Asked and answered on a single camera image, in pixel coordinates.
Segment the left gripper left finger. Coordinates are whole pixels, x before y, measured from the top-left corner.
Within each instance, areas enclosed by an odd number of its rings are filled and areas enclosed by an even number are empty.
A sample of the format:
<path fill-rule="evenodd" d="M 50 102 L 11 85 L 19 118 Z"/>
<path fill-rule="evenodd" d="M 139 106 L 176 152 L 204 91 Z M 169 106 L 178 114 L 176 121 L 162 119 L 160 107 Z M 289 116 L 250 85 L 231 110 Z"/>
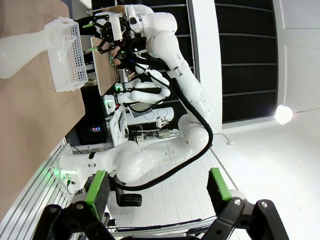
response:
<path fill-rule="evenodd" d="M 89 240 L 113 240 L 103 223 L 103 216 L 110 193 L 109 176 L 99 170 L 94 175 L 84 200 L 62 208 L 47 205 L 37 223 L 34 240 L 70 240 L 76 233 L 84 233 Z"/>

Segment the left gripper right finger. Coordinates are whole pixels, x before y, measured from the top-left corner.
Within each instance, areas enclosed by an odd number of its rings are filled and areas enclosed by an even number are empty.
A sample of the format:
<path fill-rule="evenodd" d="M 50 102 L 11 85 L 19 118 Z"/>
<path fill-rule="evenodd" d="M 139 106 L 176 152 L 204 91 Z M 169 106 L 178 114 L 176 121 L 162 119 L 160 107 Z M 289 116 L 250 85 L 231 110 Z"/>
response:
<path fill-rule="evenodd" d="M 246 230 L 252 240 L 289 239 L 275 204 L 269 199 L 252 204 L 239 196 L 232 196 L 218 168 L 209 170 L 206 189 L 216 219 L 203 240 L 228 240 L 235 229 Z"/>

